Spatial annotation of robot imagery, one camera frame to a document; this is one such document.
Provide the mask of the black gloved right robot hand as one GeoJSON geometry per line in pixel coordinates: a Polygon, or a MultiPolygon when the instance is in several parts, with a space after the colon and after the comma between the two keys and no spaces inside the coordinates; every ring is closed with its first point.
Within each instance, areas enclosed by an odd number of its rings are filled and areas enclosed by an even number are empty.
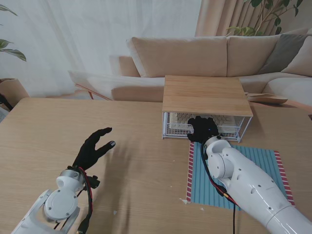
{"type": "Polygon", "coordinates": [[[187,134],[191,142],[205,143],[208,139],[219,135],[217,125],[212,117],[202,118],[196,116],[188,120],[188,124],[192,125],[194,132],[187,134]]]}

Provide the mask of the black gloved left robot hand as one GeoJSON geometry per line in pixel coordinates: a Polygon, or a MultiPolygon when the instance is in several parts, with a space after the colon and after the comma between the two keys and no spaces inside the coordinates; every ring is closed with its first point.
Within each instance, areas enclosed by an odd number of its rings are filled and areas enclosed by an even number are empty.
{"type": "Polygon", "coordinates": [[[99,158],[104,156],[110,149],[114,148],[116,143],[109,141],[104,146],[96,149],[96,144],[102,136],[112,131],[111,127],[99,129],[93,132],[83,143],[80,151],[73,163],[73,167],[81,167],[84,171],[95,165],[99,158]]]}

